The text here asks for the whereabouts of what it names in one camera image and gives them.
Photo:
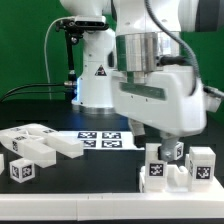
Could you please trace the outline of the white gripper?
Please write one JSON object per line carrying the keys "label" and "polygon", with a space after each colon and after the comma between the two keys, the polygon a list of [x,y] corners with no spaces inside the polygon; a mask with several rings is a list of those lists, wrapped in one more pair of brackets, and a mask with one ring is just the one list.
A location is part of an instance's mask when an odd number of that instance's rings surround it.
{"label": "white gripper", "polygon": [[179,137],[201,133],[207,123],[206,112],[216,112],[221,104],[218,97],[203,91],[197,80],[192,90],[193,71],[190,66],[165,66],[145,75],[141,83],[128,83],[124,73],[113,71],[112,101],[115,111],[128,117],[128,126],[137,148],[145,146],[144,125],[160,132],[159,159],[174,161],[171,148]]}

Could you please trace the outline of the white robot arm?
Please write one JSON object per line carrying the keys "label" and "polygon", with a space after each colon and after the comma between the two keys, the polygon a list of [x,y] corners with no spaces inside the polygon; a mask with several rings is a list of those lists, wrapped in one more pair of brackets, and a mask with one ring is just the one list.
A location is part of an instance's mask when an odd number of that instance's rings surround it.
{"label": "white robot arm", "polygon": [[160,131],[159,158],[176,158],[181,137],[197,135],[224,92],[202,83],[196,56],[180,38],[196,29],[199,0],[114,0],[117,66],[115,111],[129,119],[137,143],[144,127]]}

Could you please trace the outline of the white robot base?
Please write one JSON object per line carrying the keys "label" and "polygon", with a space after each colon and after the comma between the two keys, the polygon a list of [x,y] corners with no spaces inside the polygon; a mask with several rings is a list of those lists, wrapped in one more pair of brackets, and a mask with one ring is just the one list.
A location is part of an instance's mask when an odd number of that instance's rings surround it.
{"label": "white robot base", "polygon": [[[71,16],[105,17],[112,10],[111,0],[60,0],[60,3]],[[115,32],[110,27],[105,31],[87,31],[82,40],[83,71],[77,80],[73,108],[88,114],[111,114]]]}

